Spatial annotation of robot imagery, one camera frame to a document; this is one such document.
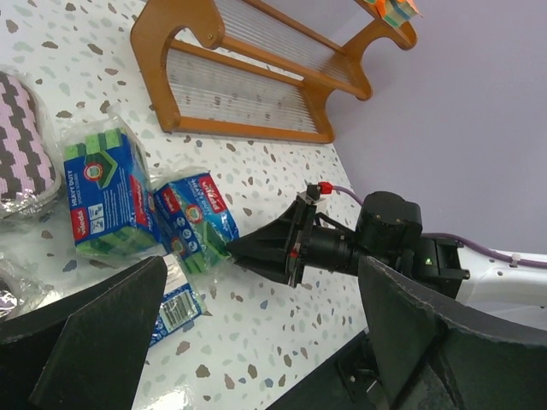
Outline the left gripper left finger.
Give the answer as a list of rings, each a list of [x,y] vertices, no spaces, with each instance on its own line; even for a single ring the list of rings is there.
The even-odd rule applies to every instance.
[[[1,324],[4,406],[131,406],[168,269],[149,257]]]

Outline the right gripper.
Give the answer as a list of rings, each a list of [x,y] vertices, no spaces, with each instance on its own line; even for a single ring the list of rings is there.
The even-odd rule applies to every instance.
[[[355,233],[296,199],[277,219],[231,241],[234,263],[275,283],[295,288],[306,267],[357,276],[361,251]],[[284,262],[259,259],[285,259]]]

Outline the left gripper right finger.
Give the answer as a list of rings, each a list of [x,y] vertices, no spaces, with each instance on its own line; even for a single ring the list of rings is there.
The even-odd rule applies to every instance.
[[[363,257],[358,284],[392,409],[544,409],[546,333]]]

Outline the orange sponge box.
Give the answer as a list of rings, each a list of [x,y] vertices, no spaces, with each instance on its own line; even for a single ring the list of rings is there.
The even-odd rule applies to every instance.
[[[400,27],[413,17],[421,15],[413,0],[367,0],[366,3],[393,27]]]

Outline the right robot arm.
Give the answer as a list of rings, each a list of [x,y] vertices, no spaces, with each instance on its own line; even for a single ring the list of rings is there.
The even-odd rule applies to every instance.
[[[546,305],[545,260],[425,233],[419,205],[388,191],[365,197],[353,229],[322,213],[319,202],[298,195],[277,219],[231,241],[228,252],[238,266],[292,288],[305,267],[355,276],[359,260],[369,256],[463,304]]]

